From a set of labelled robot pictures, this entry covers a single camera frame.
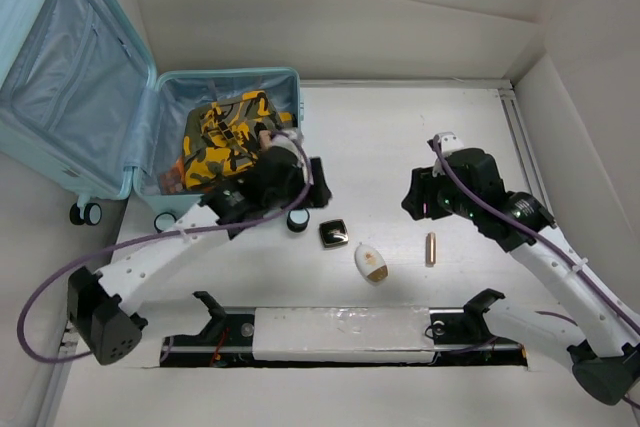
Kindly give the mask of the black square compact case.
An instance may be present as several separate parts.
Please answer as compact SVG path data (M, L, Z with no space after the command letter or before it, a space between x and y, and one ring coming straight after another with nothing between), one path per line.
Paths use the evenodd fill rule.
M321 243L325 249L336 248L349 242L346 224L342 219L333 219L319 225Z

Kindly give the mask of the white oval sunscreen bottle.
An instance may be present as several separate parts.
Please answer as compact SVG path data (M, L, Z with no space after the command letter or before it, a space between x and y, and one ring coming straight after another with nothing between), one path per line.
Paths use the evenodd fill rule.
M378 284L389 275L386 261L372 246L359 244L354 252L354 262L361 276L371 284Z

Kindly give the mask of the beige foundation bottle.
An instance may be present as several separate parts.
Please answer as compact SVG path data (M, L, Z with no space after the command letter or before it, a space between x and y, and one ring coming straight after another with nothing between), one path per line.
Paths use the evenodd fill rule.
M262 151L268 150L272 146L272 134L270 131L261 131L259 133L259 144Z

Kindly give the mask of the camouflage yellow green garment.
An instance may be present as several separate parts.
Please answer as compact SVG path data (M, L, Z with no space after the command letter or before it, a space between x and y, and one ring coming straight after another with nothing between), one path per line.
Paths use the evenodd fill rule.
M235 141L214 133L214 121L228 124ZM187 116L182 143L185 187L203 191L223 178L250 168L261 151L261 131L281 131L297 125L296 115L278 110L263 90L218 100L193 109Z

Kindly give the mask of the eyeshadow palette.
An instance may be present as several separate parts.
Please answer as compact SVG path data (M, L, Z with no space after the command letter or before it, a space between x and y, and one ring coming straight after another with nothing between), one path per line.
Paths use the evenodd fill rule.
M161 195L184 194L184 172L178 166L173 166L158 176L158 185Z

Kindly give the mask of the light blue suitcase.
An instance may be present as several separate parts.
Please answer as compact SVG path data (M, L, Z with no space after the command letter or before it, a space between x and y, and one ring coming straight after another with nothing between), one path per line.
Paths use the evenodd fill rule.
M291 68L162 74L118 0L1 0L1 149L74 194L75 225L136 195L169 228L199 198L158 185L180 167L188 114L255 90L300 125Z

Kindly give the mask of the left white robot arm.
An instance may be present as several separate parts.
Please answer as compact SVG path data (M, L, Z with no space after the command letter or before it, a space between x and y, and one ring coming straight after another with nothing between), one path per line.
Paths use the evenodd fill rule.
M149 330L144 304L197 248L221 246L291 210L324 208L330 198L320 158L271 147L248 171L202 195L169 229L144 239L141 249L96 272L73 272L68 319L99 364L118 362Z

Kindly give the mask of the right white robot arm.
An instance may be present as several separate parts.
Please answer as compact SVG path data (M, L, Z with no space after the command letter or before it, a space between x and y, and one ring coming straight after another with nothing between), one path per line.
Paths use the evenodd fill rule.
M486 289L463 307L465 334L476 341L518 341L565 367L599 402L626 400L639 381L638 314L615 298L539 200L505 188L493 156L451 136L437 136L429 145L437 159L413 169L402 208L415 221L469 220L532 273L570 317L529 314Z

